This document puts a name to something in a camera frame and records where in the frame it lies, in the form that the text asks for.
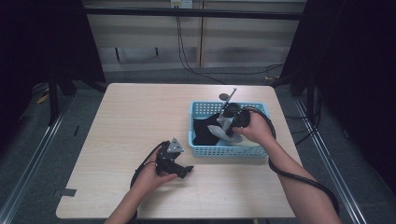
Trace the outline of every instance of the wooden table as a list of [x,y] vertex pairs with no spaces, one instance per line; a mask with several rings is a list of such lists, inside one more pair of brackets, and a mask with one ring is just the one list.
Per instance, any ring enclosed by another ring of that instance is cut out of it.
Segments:
[[264,86],[111,84],[98,109],[67,189],[59,218],[106,218],[129,189],[134,170],[161,141],[175,137],[186,149],[176,160],[192,173],[159,187],[141,203],[139,218],[294,217],[267,159],[195,158],[188,143],[189,106],[219,101],[268,107],[279,144],[298,162],[274,89]]

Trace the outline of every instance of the metal rail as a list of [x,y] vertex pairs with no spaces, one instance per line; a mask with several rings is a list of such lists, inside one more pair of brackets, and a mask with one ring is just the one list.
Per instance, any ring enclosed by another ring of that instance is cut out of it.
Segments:
[[323,163],[326,166],[326,169],[329,172],[330,177],[332,178],[332,182],[337,188],[337,191],[346,207],[346,210],[348,211],[350,217],[352,218],[353,223],[366,224],[367,222],[363,216],[363,213],[355,197],[349,190],[347,183],[345,182],[344,178],[341,176],[337,166],[334,163],[334,160],[332,159],[332,154],[329,152],[326,145],[324,144],[323,139],[321,138],[318,130],[315,129],[314,126],[309,121],[303,101],[301,99],[297,99],[295,100],[295,104],[297,105],[300,115],[304,117],[305,126],[308,129],[308,131],[311,132],[312,140],[314,141],[317,147],[318,153],[322,158]]
[[23,197],[25,196],[27,190],[29,189],[35,173],[37,172],[44,156],[47,152],[53,137],[58,132],[58,129],[64,118],[64,113],[67,111],[68,107],[72,102],[73,97],[68,97],[66,103],[64,104],[64,109],[59,114],[58,118],[53,122],[51,126],[48,127],[46,133],[44,134],[41,142],[35,150],[35,154],[29,161],[26,169],[24,170],[20,180],[18,181],[15,188],[7,197],[2,209],[0,210],[0,223],[9,224],[17,213],[18,208],[21,205]]

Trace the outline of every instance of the black curtain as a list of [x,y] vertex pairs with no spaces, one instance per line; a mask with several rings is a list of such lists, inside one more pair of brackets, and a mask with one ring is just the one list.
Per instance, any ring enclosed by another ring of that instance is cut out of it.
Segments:
[[281,79],[317,85],[364,158],[396,194],[396,2],[308,0]]
[[105,82],[87,16],[83,10],[67,7],[82,9],[83,5],[80,0],[0,3],[2,145],[11,137],[31,100],[33,86],[48,82],[51,71],[60,80],[82,78]]

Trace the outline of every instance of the basket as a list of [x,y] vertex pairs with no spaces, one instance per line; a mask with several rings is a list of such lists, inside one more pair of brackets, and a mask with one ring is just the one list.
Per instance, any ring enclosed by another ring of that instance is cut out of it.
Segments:
[[[193,129],[194,119],[207,119],[213,114],[219,113],[223,102],[194,101],[190,104],[189,145],[194,157],[249,157],[264,158],[265,150],[260,147],[229,146],[227,141],[220,139],[215,146],[195,146],[192,140],[195,138]],[[254,106],[268,116],[267,107],[260,103],[238,103],[241,107]]]

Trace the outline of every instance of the wire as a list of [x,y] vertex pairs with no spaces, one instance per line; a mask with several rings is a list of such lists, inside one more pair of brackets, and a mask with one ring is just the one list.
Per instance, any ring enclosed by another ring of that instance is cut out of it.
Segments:
[[[308,119],[309,117],[308,116],[304,116],[304,117],[301,117],[302,119]],[[302,139],[300,139],[299,141],[297,141],[294,145],[295,146],[298,146],[299,144],[301,144],[305,139],[307,139],[309,136],[311,136],[311,134],[313,133],[313,132],[315,132],[315,131],[317,131],[318,130],[318,126],[319,126],[319,124],[320,124],[320,118],[321,118],[321,96],[319,95],[318,96],[318,99],[317,99],[317,112],[315,113],[315,115],[314,115],[314,120],[313,120],[313,128],[309,131],[309,133],[305,136],[305,137],[303,137]]]
[[[276,139],[276,131],[275,131],[274,125],[273,125],[273,123],[271,122],[271,120],[269,120],[268,117],[267,117],[263,112],[261,112],[259,109],[255,108],[255,107],[248,107],[248,106],[247,106],[247,107],[243,107],[243,108],[241,108],[241,109],[242,109],[242,110],[248,110],[248,111],[253,111],[253,112],[259,113],[259,114],[262,116],[262,118],[267,122],[267,124],[268,124],[268,126],[269,126],[269,128],[270,128],[270,130],[271,130],[271,133],[272,133],[273,137]],[[334,193],[332,193],[331,190],[329,190],[329,189],[326,188],[325,186],[319,184],[319,183],[318,183],[317,181],[315,181],[315,180],[306,178],[306,177],[301,176],[301,175],[291,174],[291,173],[288,173],[288,172],[285,172],[285,171],[280,170],[279,168],[277,168],[276,166],[274,166],[274,164],[273,164],[272,161],[271,161],[271,158],[268,159],[268,164],[269,164],[271,170],[273,170],[273,171],[274,171],[276,174],[278,174],[278,175],[282,175],[282,176],[285,176],[285,177],[287,177],[287,178],[290,178],[290,179],[294,179],[294,180],[303,182],[303,183],[305,183],[305,184],[307,184],[307,185],[310,185],[310,186],[312,186],[312,187],[314,187],[314,188],[317,188],[317,189],[322,190],[325,194],[327,194],[327,196],[328,196],[328,197],[330,198],[330,200],[332,201],[332,206],[333,206],[335,212],[337,213],[337,215],[340,214],[340,207],[339,207],[337,198],[335,197]]]
[[[180,17],[176,17],[176,19],[177,19],[178,57],[179,57],[179,59],[180,59],[181,64],[183,65],[183,67],[184,67],[187,71],[189,71],[189,72],[191,72],[191,73],[193,73],[193,74],[195,74],[195,75],[197,75],[197,76],[207,77],[207,78],[210,78],[210,79],[212,79],[212,80],[215,80],[215,81],[217,81],[217,82],[219,82],[219,83],[221,83],[221,84],[223,84],[223,85],[227,85],[227,83],[225,83],[225,82],[223,82],[223,81],[221,81],[221,80],[219,80],[219,79],[216,79],[216,78],[214,78],[214,77],[205,76],[204,74],[200,74],[200,73],[197,73],[197,72],[195,72],[194,70],[192,70],[192,68],[190,67],[190,65],[189,65],[189,63],[188,63],[188,61],[187,61],[186,52],[184,51],[183,38],[182,38],[182,35],[181,35]],[[186,64],[183,63],[183,60],[182,60],[182,58],[181,58],[181,53],[183,53],[183,55],[184,55],[184,61],[185,61]]]
[[158,144],[154,149],[151,150],[151,152],[148,154],[148,156],[143,160],[143,162],[139,165],[139,167],[134,171],[134,176],[132,177],[131,180],[131,185],[130,188],[134,185],[134,182],[136,181],[137,177],[139,176],[140,172],[145,168],[145,166],[151,162],[146,163],[146,161],[149,160],[149,158],[154,154],[155,150],[160,147],[163,143]]
[[271,65],[268,65],[267,68],[265,70],[263,70],[263,71],[252,72],[252,73],[232,73],[232,72],[210,72],[210,73],[202,72],[202,73],[198,73],[198,72],[194,71],[190,67],[190,65],[188,63],[188,60],[187,60],[186,52],[184,50],[183,38],[182,38],[182,34],[181,34],[180,17],[177,17],[177,45],[178,45],[178,57],[180,59],[181,64],[183,65],[183,67],[187,71],[189,71],[190,73],[193,73],[193,74],[195,74],[197,76],[210,78],[210,79],[215,80],[215,81],[217,81],[217,82],[219,82],[221,84],[224,84],[224,85],[227,85],[227,84],[225,82],[219,80],[219,79],[216,79],[214,77],[209,77],[209,76],[206,76],[206,75],[242,75],[242,76],[251,76],[251,75],[258,75],[258,74],[265,73],[265,74],[267,74],[267,77],[268,77],[268,79],[267,79],[267,84],[268,84],[269,71],[274,70],[274,69],[278,68],[279,66],[284,65],[283,63],[271,64]]
[[306,129],[304,129],[304,130],[300,130],[300,131],[295,131],[295,132],[292,132],[291,134],[296,134],[296,133],[305,133],[306,132]]
[[285,116],[285,119],[297,120],[297,119],[309,119],[308,116]]

